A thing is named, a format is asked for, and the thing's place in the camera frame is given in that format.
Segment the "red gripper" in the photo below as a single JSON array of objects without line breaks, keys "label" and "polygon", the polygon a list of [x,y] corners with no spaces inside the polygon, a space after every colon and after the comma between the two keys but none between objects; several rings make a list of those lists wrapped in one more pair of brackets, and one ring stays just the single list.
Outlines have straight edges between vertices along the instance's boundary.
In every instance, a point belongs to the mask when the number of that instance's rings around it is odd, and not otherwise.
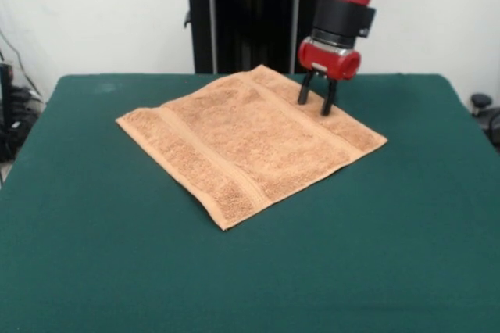
[{"label": "red gripper", "polygon": [[354,49],[339,48],[307,37],[298,49],[298,60],[302,67],[309,70],[301,84],[299,105],[307,103],[310,83],[316,76],[315,71],[333,79],[329,80],[328,93],[320,112],[322,116],[329,116],[336,98],[338,81],[351,80],[358,73],[362,58]]}]

